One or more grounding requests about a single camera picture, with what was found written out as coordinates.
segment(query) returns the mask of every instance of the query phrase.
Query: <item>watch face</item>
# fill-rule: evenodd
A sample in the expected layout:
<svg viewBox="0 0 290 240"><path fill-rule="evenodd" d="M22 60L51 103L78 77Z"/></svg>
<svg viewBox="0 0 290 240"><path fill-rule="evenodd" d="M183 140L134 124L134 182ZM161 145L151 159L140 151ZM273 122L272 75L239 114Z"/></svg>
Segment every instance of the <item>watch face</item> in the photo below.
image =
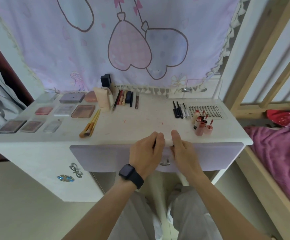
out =
<svg viewBox="0 0 290 240"><path fill-rule="evenodd" d="M125 166L122 167L122 169L119 171L119 175L128 178L134 171L134 167L131 165L126 164Z"/></svg>

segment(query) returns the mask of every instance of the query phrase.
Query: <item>smartwatch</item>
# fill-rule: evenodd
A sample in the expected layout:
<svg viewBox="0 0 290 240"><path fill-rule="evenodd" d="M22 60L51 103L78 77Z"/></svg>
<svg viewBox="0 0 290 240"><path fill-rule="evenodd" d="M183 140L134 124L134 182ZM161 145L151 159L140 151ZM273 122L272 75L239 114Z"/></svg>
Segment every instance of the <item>smartwatch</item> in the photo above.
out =
<svg viewBox="0 0 290 240"><path fill-rule="evenodd" d="M129 164L123 166L118 175L125 180L132 181L137 189L140 189L144 183L143 178L136 172L135 168Z"/></svg>

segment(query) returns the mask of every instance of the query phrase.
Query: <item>pink blanket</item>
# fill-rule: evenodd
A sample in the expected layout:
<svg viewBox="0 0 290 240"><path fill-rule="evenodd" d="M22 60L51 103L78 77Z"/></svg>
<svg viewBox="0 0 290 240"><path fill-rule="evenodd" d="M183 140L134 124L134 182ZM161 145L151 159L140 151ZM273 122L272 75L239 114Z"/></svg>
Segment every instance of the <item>pink blanket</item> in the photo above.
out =
<svg viewBox="0 0 290 240"><path fill-rule="evenodd" d="M251 149L290 199L290 128L245 127Z"/></svg>

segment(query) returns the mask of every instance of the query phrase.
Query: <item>wooden bed frame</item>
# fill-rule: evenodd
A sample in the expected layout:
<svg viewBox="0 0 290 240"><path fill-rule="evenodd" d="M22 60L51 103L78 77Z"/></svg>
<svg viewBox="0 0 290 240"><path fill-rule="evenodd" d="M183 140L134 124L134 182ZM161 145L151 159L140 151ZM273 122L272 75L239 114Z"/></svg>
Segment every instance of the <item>wooden bed frame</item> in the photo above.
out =
<svg viewBox="0 0 290 240"><path fill-rule="evenodd" d="M290 76L290 62L261 103L241 105L289 19L290 0L274 0L265 8L224 99L237 119L265 118L267 109L290 110L290 102L271 103ZM243 150L236 162L283 239L290 239L290 200L250 147Z"/></svg>

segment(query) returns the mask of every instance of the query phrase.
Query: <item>pink heart print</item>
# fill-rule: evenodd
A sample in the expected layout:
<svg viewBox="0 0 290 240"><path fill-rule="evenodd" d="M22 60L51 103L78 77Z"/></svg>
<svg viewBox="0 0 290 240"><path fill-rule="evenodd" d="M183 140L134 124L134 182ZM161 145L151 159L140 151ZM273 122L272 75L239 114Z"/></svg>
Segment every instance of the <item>pink heart print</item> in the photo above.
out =
<svg viewBox="0 0 290 240"><path fill-rule="evenodd" d="M108 58L116 69L127 71L131 66L144 69L149 66L152 54L139 30L125 20L125 13L117 14L116 24L108 44Z"/></svg>

